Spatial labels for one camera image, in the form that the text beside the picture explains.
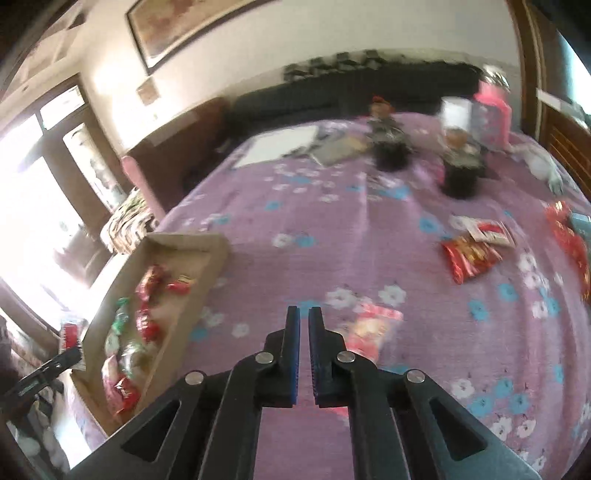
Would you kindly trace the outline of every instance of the picture frame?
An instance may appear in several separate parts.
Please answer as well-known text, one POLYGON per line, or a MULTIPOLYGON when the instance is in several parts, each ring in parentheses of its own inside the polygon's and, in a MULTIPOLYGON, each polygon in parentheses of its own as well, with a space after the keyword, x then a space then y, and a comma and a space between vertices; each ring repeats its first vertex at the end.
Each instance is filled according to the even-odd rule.
POLYGON ((275 0, 138 0, 126 13, 136 49, 151 75, 189 43, 275 0))

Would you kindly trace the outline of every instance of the bed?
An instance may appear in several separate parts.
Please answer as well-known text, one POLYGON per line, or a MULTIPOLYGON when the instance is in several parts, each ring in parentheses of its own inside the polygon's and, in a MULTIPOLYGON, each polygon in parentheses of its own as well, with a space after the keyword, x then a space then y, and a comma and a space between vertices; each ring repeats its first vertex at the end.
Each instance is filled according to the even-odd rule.
MULTIPOLYGON (((235 105, 239 112, 250 105, 259 115, 247 119, 256 125, 249 134, 315 116, 300 109, 285 120, 277 90, 266 97, 274 106, 257 95, 235 105)), ((431 107, 425 113, 433 113, 431 107)), ((324 103, 319 108, 321 118, 333 113, 324 103)), ((233 249, 179 376, 191 369, 224 371, 260 350, 267 333, 282 328, 288 305, 299 306, 303 318, 321 306, 327 327, 347 332, 361 303, 372 301, 404 315, 379 351, 380 368, 425 371, 544 479, 558 480, 587 442, 591 343, 577 272, 544 216, 555 197, 523 162, 497 154, 488 164, 498 178, 481 180, 476 198, 444 196, 436 184, 439 122, 417 111, 423 110, 396 114, 417 147, 411 166, 399 173, 376 171, 368 155, 330 168, 287 157, 234 169, 246 141, 168 212, 160 231, 221 232, 233 249), (460 215, 503 221, 517 247, 504 249, 503 261, 488 273, 458 286, 440 242, 460 232, 453 219, 460 215)), ((367 130, 363 118, 317 125, 367 130)), ((512 134, 511 142, 533 141, 512 134)), ((563 175, 567 200, 590 214, 588 201, 563 175)), ((302 328, 301 358, 307 359, 305 322, 302 328)), ((75 396, 71 402, 76 408, 75 396)), ((102 439, 95 432, 87 440, 92 436, 95 447, 102 439)), ((263 412, 254 478, 352 479, 352 472, 348 422, 314 406, 303 360, 297 406, 263 412)))

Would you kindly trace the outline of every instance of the wall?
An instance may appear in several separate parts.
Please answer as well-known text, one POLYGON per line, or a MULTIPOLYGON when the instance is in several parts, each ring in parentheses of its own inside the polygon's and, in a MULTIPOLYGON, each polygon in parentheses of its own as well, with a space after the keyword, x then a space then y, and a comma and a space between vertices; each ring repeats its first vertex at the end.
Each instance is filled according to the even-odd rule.
POLYGON ((135 0, 90 12, 84 85, 121 153, 176 113, 286 64, 339 51, 437 48, 519 65, 505 0, 276 0, 215 28, 164 63, 152 108, 135 89, 146 73, 125 13, 135 0))

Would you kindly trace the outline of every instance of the figurine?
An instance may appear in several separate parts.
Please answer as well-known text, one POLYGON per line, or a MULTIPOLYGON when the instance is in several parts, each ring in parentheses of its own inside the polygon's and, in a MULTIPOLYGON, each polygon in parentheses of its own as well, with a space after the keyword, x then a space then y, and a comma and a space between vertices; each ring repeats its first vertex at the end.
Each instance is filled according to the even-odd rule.
POLYGON ((408 135, 391 114, 394 108, 379 96, 375 96, 369 107, 372 118, 370 140, 373 144, 375 166, 382 171, 400 170, 408 165, 408 157, 412 152, 408 135))

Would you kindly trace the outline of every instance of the cardboard tray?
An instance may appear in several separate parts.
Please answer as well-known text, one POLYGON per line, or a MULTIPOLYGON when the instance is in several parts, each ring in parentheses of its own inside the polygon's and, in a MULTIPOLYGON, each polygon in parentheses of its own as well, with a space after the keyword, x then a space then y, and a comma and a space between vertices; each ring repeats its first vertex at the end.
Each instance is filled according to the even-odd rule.
POLYGON ((220 274, 229 250, 228 240, 217 233, 149 233, 115 278, 82 339, 86 371, 72 370, 70 374, 78 396, 107 436, 122 425, 107 409, 100 374, 106 358, 105 339, 115 318, 117 300, 121 297, 129 297, 130 300, 131 318, 120 338, 124 346, 133 338, 139 339, 135 328, 135 311, 139 308, 139 299, 134 291, 150 265, 157 263, 166 267, 173 277, 182 274, 195 279, 189 294, 185 296, 165 290, 160 290, 156 295, 152 318, 161 328, 163 337, 160 350, 148 366, 149 373, 135 415, 177 379, 177 370, 181 366, 190 332, 199 321, 207 294, 220 274))

